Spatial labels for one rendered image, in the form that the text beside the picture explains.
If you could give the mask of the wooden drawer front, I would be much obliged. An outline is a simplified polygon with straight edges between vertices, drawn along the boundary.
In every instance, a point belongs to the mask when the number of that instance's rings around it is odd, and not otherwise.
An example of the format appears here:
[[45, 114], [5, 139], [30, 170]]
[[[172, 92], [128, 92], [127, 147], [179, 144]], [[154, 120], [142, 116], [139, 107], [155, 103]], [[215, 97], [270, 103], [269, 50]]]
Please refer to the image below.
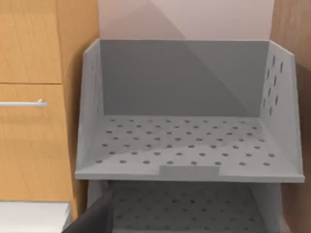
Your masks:
[[63, 88], [58, 84], [0, 84], [0, 200], [73, 198]]

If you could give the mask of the grey pierced shelf tray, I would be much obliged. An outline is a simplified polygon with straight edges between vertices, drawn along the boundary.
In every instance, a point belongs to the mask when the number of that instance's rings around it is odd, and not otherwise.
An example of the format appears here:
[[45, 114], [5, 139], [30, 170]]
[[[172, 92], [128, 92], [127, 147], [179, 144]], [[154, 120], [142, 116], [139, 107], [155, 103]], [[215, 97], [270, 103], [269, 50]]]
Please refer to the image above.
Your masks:
[[75, 177], [302, 183], [295, 55], [267, 40], [95, 40]]

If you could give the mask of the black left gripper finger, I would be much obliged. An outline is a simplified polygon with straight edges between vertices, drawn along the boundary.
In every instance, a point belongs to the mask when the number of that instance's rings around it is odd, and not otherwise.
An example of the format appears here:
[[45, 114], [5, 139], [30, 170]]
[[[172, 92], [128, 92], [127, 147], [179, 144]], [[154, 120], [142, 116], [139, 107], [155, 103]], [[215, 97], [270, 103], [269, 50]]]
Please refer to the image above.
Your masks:
[[111, 191], [97, 199], [62, 233], [112, 233], [113, 202]]

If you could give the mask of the grey pierced drawer inside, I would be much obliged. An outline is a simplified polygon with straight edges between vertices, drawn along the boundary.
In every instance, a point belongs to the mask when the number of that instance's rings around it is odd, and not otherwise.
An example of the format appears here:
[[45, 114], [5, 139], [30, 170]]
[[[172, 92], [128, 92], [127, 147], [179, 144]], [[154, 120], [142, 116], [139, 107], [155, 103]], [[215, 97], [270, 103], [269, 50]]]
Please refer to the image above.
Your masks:
[[107, 193], [112, 233], [290, 233], [278, 184], [93, 180], [88, 205]]

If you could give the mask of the wooden cupboard door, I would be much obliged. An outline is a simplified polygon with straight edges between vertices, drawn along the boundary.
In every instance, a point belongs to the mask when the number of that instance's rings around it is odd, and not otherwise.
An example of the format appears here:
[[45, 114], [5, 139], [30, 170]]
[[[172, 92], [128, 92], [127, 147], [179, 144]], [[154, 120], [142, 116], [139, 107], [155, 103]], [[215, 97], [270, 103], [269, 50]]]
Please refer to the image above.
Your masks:
[[0, 83], [61, 83], [56, 0], [0, 0]]

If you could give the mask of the wooden side panel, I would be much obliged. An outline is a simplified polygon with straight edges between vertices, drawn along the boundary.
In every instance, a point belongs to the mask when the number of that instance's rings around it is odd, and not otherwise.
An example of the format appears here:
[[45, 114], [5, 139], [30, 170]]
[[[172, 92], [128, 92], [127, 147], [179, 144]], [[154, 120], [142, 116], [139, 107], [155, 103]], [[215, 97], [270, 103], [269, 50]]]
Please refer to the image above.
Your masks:
[[282, 185], [291, 233], [311, 233], [311, 0], [275, 0], [270, 39], [295, 55], [304, 183]]

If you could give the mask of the wooden cupboard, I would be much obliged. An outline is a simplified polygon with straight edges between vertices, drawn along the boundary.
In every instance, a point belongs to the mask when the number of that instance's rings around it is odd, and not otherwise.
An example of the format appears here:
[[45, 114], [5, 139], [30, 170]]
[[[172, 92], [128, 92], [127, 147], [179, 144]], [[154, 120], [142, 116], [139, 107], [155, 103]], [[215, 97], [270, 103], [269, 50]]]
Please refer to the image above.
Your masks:
[[71, 205], [73, 218], [77, 218], [86, 209], [87, 200], [87, 182], [74, 177], [82, 60], [85, 49], [99, 37], [98, 2], [97, 0], [56, 0], [56, 10], [62, 82], [0, 84], [58, 84], [62, 86], [73, 191], [73, 198], [68, 202]]

